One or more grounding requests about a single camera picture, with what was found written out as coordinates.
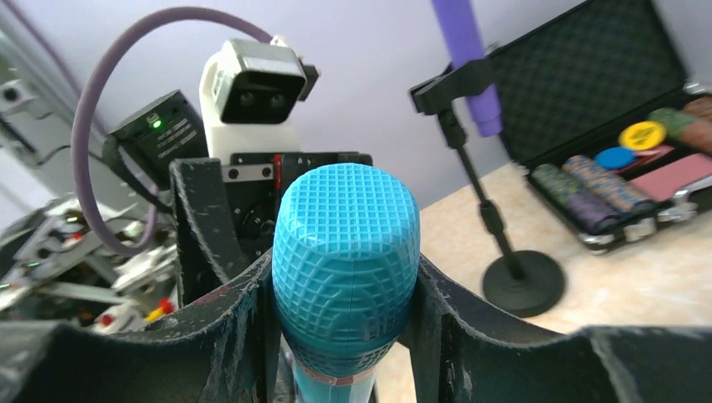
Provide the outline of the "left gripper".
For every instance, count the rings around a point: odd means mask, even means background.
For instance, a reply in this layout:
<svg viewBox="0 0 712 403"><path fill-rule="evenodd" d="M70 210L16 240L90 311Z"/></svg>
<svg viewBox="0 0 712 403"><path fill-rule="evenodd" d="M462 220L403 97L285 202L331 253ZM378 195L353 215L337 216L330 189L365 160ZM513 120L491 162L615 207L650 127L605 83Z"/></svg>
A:
<svg viewBox="0 0 712 403"><path fill-rule="evenodd" d="M340 163L373 159L345 151L236 153L223 167L208 158L171 162L181 304L228 283L271 248L285 190L309 170Z"/></svg>

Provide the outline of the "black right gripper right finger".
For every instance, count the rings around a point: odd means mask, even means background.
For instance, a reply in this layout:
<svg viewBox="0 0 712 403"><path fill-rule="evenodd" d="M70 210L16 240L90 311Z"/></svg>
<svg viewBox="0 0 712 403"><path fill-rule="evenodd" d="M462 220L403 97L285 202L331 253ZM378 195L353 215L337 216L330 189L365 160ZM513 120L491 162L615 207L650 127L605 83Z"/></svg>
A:
<svg viewBox="0 0 712 403"><path fill-rule="evenodd" d="M490 305L428 259L400 341L420 402L708 402L707 327L560 334Z"/></svg>

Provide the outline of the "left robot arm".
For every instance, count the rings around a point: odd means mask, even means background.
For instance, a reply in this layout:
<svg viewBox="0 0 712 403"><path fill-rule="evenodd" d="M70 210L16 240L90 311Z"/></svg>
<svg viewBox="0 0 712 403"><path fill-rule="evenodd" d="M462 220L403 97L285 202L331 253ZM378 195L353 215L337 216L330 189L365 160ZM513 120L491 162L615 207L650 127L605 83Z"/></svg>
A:
<svg viewBox="0 0 712 403"><path fill-rule="evenodd" d="M130 47L158 27L181 20L223 24L249 36L229 41L207 62L200 84L201 108L193 111L172 92L131 118L129 134L149 146L158 160L157 190L146 191L149 214L141 240L123 243L131 225L127 211L108 215L97 203L89 170L89 137L97 99ZM343 153L301 153L285 115L303 101L319 77L279 37L241 18L209 8L167 8L128 27L110 46L84 88L71 132L75 194L47 211L40 228L18 251L1 289L2 311L15 315L27 300L46 296L73 307L88 302L105 308L90 326L108 335L141 330L176 311L180 302L161 287L175 274L184 250L182 220L200 203L211 209L211 228L252 220L269 248L266 226L275 222L276 184L297 176L287 165L304 160L306 169L339 162Z"/></svg>

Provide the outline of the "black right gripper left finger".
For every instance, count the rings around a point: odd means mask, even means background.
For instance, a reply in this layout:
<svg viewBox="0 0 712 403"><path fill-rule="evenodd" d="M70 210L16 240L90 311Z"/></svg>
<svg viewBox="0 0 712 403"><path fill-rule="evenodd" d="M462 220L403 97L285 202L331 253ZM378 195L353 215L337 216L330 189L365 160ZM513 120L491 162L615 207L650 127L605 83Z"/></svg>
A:
<svg viewBox="0 0 712 403"><path fill-rule="evenodd" d="M271 257L143 331L1 326L4 402L270 402L280 330Z"/></svg>

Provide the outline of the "black round-base mic stand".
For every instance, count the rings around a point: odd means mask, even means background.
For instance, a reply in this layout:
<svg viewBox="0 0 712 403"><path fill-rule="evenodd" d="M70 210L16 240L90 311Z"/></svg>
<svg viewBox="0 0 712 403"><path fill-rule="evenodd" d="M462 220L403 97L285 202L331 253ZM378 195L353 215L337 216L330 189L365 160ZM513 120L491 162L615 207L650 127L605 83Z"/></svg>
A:
<svg viewBox="0 0 712 403"><path fill-rule="evenodd" d="M479 199L482 222L501 252L484 272L481 286L485 300L516 317L535 317L561 300L565 275L560 264L549 255L511 247L505 221L481 186L466 150L468 136L454 112L453 102L465 97L465 89L460 72L450 64L442 74L412 87L410 95L418 113L437 118L447 146L456 151Z"/></svg>

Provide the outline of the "teal microphone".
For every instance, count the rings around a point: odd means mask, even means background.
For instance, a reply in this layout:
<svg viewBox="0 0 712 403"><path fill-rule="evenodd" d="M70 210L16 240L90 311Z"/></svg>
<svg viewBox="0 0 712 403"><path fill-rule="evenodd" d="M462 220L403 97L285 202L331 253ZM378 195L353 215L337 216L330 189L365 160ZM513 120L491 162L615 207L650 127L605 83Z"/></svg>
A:
<svg viewBox="0 0 712 403"><path fill-rule="evenodd" d="M365 402L411 313L420 259L414 196L369 165L325 165L282 197L272 284L304 402Z"/></svg>

